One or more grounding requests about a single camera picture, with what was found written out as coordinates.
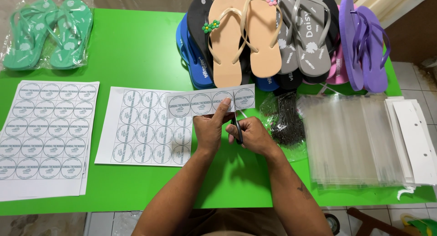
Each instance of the hand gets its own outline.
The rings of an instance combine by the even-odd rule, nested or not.
[[[261,155],[269,155],[278,145],[273,141],[264,125],[256,117],[249,117],[239,121],[243,135],[244,148]],[[226,132],[229,133],[229,144],[238,138],[237,127],[233,124],[226,126]]]
[[[220,147],[221,126],[234,117],[233,112],[227,112],[231,99],[221,101],[213,115],[194,116],[194,130],[197,137],[197,150],[216,154]]]

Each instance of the bag of black fasteners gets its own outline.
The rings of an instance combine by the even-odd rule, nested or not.
[[[270,93],[259,107],[260,119],[289,162],[308,157],[305,129],[296,110],[296,92]]]

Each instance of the circular sticker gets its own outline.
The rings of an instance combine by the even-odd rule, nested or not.
[[[206,94],[196,94],[191,99],[191,110],[197,115],[207,114],[211,107],[211,99]]]
[[[164,94],[161,95],[161,97],[160,97],[160,105],[161,105],[162,108],[167,108],[166,105],[165,105],[165,97],[166,97],[166,94],[169,94],[169,93],[164,93]]]
[[[61,91],[59,92],[59,96],[63,100],[72,100],[76,98],[77,94],[79,93],[79,89],[74,84],[68,84],[61,88]]]
[[[219,107],[222,100],[229,98],[231,99],[231,104],[229,104],[228,111],[232,109],[232,106],[234,104],[233,96],[232,94],[226,92],[226,91],[220,91],[219,93],[215,94],[212,97],[212,106],[215,110]]]
[[[59,156],[65,148],[64,141],[61,138],[51,138],[44,144],[44,154],[49,157]]]
[[[190,112],[190,103],[183,96],[173,97],[168,105],[170,113],[177,118],[185,117]]]
[[[85,141],[81,138],[73,138],[65,144],[65,153],[70,157],[77,157],[84,153]]]
[[[29,123],[28,134],[33,137],[43,135],[48,129],[48,122],[45,118],[37,118]]]
[[[158,113],[158,122],[162,125],[162,126],[169,126],[174,122],[174,118],[168,118],[167,115],[167,110],[161,110]]]
[[[35,83],[28,83],[20,88],[19,95],[23,100],[31,100],[39,94],[39,86]]]
[[[14,114],[17,118],[24,118],[33,112],[33,108],[35,108],[35,105],[32,101],[22,100],[14,105],[12,108],[12,114]]]
[[[191,151],[186,146],[177,146],[173,149],[173,152],[171,154],[171,158],[173,161],[177,164],[184,164],[186,163],[191,156]]]
[[[139,121],[144,125],[150,125],[156,121],[157,116],[155,110],[146,108],[139,113]]]
[[[39,174],[46,179],[53,178],[61,171],[61,162],[54,157],[50,157],[41,162]]]
[[[0,180],[10,177],[17,167],[15,161],[11,158],[0,159]]]
[[[88,121],[80,118],[71,122],[68,130],[72,136],[81,137],[88,132],[89,127]]]
[[[133,107],[127,107],[120,113],[120,120],[125,124],[132,124],[138,120],[138,110]]]
[[[119,163],[128,161],[132,157],[131,145],[127,143],[118,144],[112,151],[112,157]]]
[[[23,142],[21,153],[26,157],[34,157],[41,153],[44,144],[40,138],[29,138]]]
[[[141,94],[136,90],[128,91],[123,96],[124,104],[130,107],[138,105],[140,101],[141,101]]]
[[[53,102],[45,100],[36,104],[33,113],[39,118],[45,118],[52,114],[53,110],[55,110],[55,105]]]
[[[20,151],[20,148],[21,148],[21,141],[18,138],[15,137],[6,138],[2,140],[2,142],[0,142],[0,156],[2,157],[15,156]]]
[[[54,83],[50,83],[42,86],[41,92],[39,93],[41,98],[45,100],[53,100],[58,96],[58,94],[59,94],[59,87]]]
[[[174,141],[179,145],[186,145],[191,141],[191,131],[188,128],[178,128],[174,132]]]
[[[61,173],[67,179],[82,174],[82,162],[75,157],[67,159],[61,166]]]
[[[93,85],[85,85],[79,90],[79,99],[84,101],[91,100],[92,98],[94,98],[96,93],[96,87],[94,87]]]
[[[48,133],[52,137],[63,136],[68,131],[69,123],[64,118],[57,118],[53,120],[48,126]]]
[[[135,128],[130,124],[123,125],[117,130],[117,139],[120,142],[130,142],[135,137]]]
[[[157,163],[166,163],[170,160],[171,149],[167,145],[159,145],[153,150],[153,160]]]
[[[65,118],[73,113],[74,105],[70,101],[62,101],[58,103],[55,107],[55,116],[58,118]]]
[[[155,92],[146,92],[141,97],[141,103],[147,108],[155,107],[158,101],[160,101],[159,95]]]
[[[78,118],[86,118],[93,112],[93,104],[88,101],[82,101],[74,107],[74,116]]]
[[[26,131],[27,121],[24,118],[16,118],[5,127],[5,133],[10,137],[16,137]]]
[[[144,125],[138,128],[136,138],[139,142],[145,144],[151,142],[154,135],[155,130],[149,125]]]
[[[248,88],[242,88],[235,94],[235,106],[247,109],[255,102],[255,94]]]
[[[193,117],[176,118],[176,123],[180,127],[191,126],[191,124],[193,123]]]
[[[139,144],[134,150],[134,160],[137,163],[145,163],[152,157],[152,148],[148,144]]]
[[[167,126],[160,127],[155,132],[155,139],[159,144],[168,144],[173,139],[173,130]]]
[[[36,175],[39,169],[38,161],[34,158],[28,157],[18,163],[15,173],[23,180],[29,179]]]

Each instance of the gray flip-flop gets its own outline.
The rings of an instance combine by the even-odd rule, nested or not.
[[[294,0],[278,0],[278,5],[282,10],[282,16],[284,23],[281,26],[281,30],[277,36],[277,42],[279,44],[279,52],[281,52],[282,66],[278,74],[289,74],[295,71],[299,65],[297,60],[297,51],[295,41],[292,38],[292,31],[290,29],[292,20],[289,18],[294,6]],[[279,11],[276,11],[276,27],[281,19]]]
[[[325,26],[325,10],[328,20]],[[318,77],[331,68],[325,37],[331,23],[329,8],[322,0],[296,0],[292,11],[293,37],[301,72]]]

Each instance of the pink flower charm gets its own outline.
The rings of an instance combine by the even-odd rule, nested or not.
[[[269,4],[269,6],[277,5],[277,0],[266,0],[266,2]]]

